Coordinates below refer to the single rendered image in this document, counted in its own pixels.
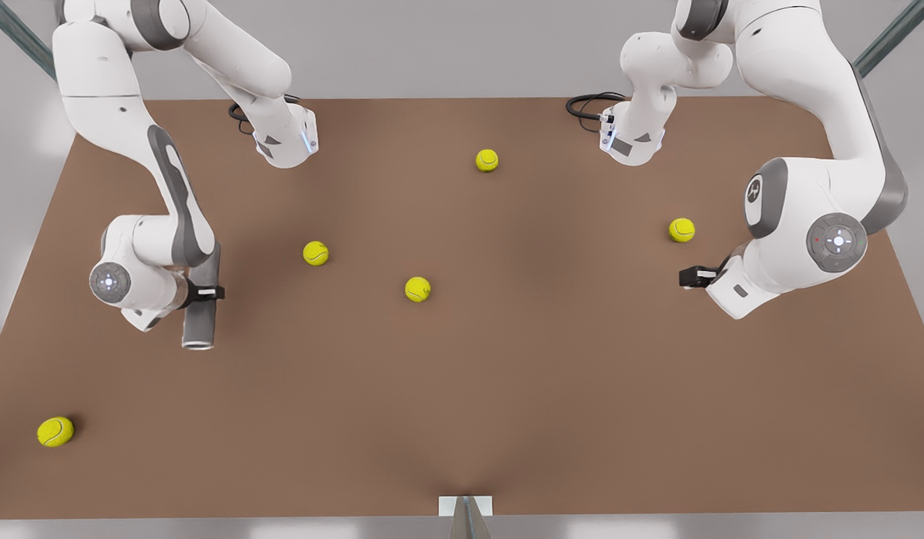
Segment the silver frame post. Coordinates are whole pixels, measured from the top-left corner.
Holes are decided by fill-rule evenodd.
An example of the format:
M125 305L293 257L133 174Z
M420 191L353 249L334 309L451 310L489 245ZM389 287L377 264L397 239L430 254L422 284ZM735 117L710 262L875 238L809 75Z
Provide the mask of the silver frame post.
M866 78L922 22L924 0L911 0L856 58L854 67L860 78Z
M50 48L0 0L0 30L13 41L51 79L57 79L55 62Z
M442 496L438 514L452 518L449 539L490 539L484 517L493 515L492 496Z

